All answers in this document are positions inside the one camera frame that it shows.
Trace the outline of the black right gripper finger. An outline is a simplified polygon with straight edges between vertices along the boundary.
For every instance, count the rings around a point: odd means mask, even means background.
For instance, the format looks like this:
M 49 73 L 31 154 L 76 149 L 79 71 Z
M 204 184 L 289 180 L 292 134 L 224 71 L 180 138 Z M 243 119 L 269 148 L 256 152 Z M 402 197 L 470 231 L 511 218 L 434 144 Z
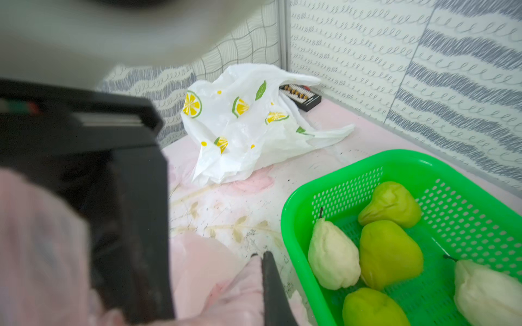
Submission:
M 262 285 L 265 306 L 264 326 L 297 326 L 291 311 L 275 258 L 270 251 L 262 256 Z

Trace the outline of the white lemon-print plastic bag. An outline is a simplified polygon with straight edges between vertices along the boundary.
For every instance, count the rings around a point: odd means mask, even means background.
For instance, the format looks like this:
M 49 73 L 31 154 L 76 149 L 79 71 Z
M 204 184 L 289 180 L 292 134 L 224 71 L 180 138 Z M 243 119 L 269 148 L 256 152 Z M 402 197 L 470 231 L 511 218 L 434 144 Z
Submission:
M 348 124 L 314 129 L 280 86 L 314 86 L 320 80 L 273 65 L 229 66 L 213 81 L 196 81 L 180 113 L 199 146 L 192 182 L 198 186 L 247 179 L 254 171 L 334 145 L 351 133 Z

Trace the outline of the pink peach-print plastic bag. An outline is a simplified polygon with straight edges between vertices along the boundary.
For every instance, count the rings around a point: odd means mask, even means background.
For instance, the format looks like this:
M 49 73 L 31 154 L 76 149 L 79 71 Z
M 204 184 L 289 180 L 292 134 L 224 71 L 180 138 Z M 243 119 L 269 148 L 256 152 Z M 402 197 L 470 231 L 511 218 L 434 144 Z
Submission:
M 126 325 L 89 280 L 87 223 L 58 196 L 1 171 L 1 324 Z M 262 256 L 243 264 L 222 243 L 185 233 L 171 242 L 180 259 L 171 279 L 181 316 L 156 325 L 264 325 Z M 298 325 L 308 325 L 298 293 L 287 296 Z

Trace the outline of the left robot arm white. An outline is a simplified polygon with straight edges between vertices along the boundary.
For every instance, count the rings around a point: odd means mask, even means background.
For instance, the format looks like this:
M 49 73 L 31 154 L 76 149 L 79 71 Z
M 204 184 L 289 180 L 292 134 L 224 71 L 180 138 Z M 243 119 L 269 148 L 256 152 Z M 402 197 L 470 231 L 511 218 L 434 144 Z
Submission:
M 260 1 L 1 2 L 1 324 L 175 318 L 163 121 L 97 90 L 179 66 Z

